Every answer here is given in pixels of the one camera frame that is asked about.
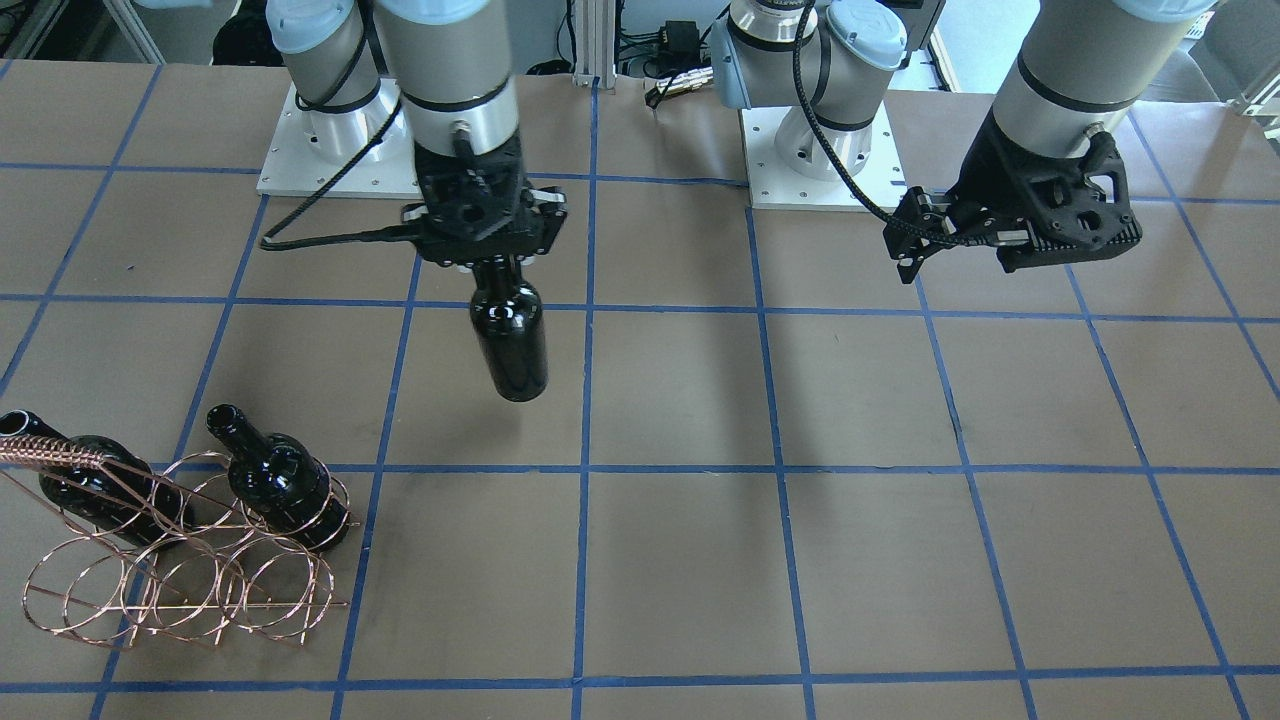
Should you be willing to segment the dark wine bottle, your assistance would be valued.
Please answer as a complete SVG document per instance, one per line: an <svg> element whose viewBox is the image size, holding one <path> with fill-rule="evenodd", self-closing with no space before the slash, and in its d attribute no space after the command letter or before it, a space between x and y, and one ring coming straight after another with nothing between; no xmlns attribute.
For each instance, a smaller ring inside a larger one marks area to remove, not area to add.
<svg viewBox="0 0 1280 720"><path fill-rule="evenodd" d="M275 534L323 553L348 532L349 511L332 493L332 477L296 438L260 432L232 404L211 407L207 430L230 455L228 480L233 495Z"/></svg>
<svg viewBox="0 0 1280 720"><path fill-rule="evenodd" d="M512 402L536 398L548 382L539 292L509 256L476 263L474 279L468 316L495 391Z"/></svg>

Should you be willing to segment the dark wine bottle far slot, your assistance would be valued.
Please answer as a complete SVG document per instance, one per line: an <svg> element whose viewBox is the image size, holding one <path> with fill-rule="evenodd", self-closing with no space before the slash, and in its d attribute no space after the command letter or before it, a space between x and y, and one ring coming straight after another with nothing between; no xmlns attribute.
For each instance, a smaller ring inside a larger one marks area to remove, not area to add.
<svg viewBox="0 0 1280 720"><path fill-rule="evenodd" d="M106 470L41 466L40 488L60 509L133 547L156 543L177 525L193 520L180 493L150 479L150 465L119 442L104 436L77 436L70 442L109 462Z"/></svg>

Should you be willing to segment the brown paper table mat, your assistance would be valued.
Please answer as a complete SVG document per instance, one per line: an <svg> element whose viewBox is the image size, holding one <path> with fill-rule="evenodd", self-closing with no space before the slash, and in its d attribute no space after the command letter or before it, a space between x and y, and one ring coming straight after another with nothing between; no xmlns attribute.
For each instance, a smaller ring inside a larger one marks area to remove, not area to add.
<svg viewBox="0 0 1280 720"><path fill-rule="evenodd" d="M570 219L550 382L470 278L261 252L278 69L3 64L3 407L166 464L230 402L352 491L302 647L124 653L20 612L65 529L3 487L3 716L1277 716L1277 158L1213 104L1117 132L1139 249L900 284L860 213L765 211L710 92L518 87Z"/></svg>

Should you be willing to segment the aluminium frame post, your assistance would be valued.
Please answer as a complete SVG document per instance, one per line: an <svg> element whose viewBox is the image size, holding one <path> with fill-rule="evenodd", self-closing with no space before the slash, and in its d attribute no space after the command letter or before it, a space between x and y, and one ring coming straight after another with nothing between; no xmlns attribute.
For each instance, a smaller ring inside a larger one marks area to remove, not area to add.
<svg viewBox="0 0 1280 720"><path fill-rule="evenodd" d="M591 0L571 4L573 82L613 94L618 78L620 3Z"/></svg>

